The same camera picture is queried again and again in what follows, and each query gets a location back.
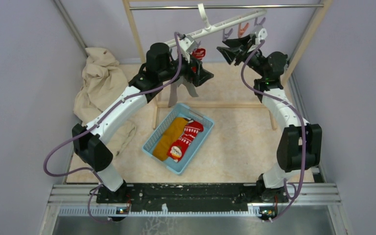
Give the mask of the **white plastic clip hanger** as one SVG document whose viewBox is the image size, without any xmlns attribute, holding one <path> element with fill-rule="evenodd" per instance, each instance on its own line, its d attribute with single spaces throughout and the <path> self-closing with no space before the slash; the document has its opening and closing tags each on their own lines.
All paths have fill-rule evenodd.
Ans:
<svg viewBox="0 0 376 235">
<path fill-rule="evenodd" d="M 199 9 L 200 17 L 202 21 L 204 22 L 205 26 L 200 30 L 187 34 L 187 35 L 190 35 L 195 41 L 207 35 L 210 35 L 219 31 L 223 31 L 223 29 L 232 27 L 239 23 L 243 23 L 243 22 L 255 19 L 256 17 L 264 16 L 267 13 L 266 9 L 255 9 L 252 12 L 245 13 L 243 15 L 238 15 L 238 16 L 226 19 L 224 21 L 221 21 L 215 24 L 210 24 L 206 11 L 203 8 L 204 5 L 202 3 L 199 3 L 197 6 L 200 7 Z"/>
</svg>

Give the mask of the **mustard yellow sock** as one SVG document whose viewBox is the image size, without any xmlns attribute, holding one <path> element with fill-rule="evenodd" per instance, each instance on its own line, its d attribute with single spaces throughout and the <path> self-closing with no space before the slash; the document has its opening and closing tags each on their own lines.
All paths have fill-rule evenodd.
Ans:
<svg viewBox="0 0 376 235">
<path fill-rule="evenodd" d="M 160 161 L 165 161 L 169 157 L 168 152 L 171 145 L 183 134 L 184 127 L 188 122 L 188 118 L 176 117 L 160 138 L 153 151 L 153 156 Z"/>
</svg>

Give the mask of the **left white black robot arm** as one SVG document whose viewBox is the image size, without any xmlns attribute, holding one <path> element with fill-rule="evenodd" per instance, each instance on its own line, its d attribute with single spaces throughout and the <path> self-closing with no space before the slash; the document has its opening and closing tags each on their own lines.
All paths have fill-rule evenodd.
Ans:
<svg viewBox="0 0 376 235">
<path fill-rule="evenodd" d="M 192 97 L 197 97 L 196 87 L 213 78 L 202 66 L 203 54 L 197 53 L 196 41 L 179 39 L 178 58 L 171 55 L 171 45 L 155 43 L 146 54 L 146 62 L 129 82 L 123 93 L 105 111 L 85 126 L 72 129 L 74 152 L 88 164 L 108 196 L 120 203 L 126 199 L 126 182 L 113 166 L 113 154 L 108 149 L 114 133 L 139 109 L 148 104 L 167 85 L 171 87 L 168 105 L 178 100 L 177 88 L 183 84 Z"/>
</svg>

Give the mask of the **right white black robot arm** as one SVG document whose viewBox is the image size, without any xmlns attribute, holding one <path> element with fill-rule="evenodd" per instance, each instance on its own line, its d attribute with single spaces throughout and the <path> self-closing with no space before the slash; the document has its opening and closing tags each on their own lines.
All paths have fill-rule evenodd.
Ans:
<svg viewBox="0 0 376 235">
<path fill-rule="evenodd" d="M 276 152 L 277 163 L 259 177 L 261 185 L 256 188 L 257 198 L 268 202 L 275 196 L 275 188 L 284 186 L 286 179 L 304 174 L 305 170 L 319 164 L 322 128 L 309 123 L 286 97 L 280 76 L 287 65 L 287 55 L 275 51 L 264 56 L 260 50 L 263 43 L 264 40 L 255 36 L 246 36 L 227 39 L 217 50 L 228 64 L 243 65 L 241 76 L 246 67 L 261 76 L 252 86 L 248 83 L 245 86 L 255 93 L 282 129 Z"/>
</svg>

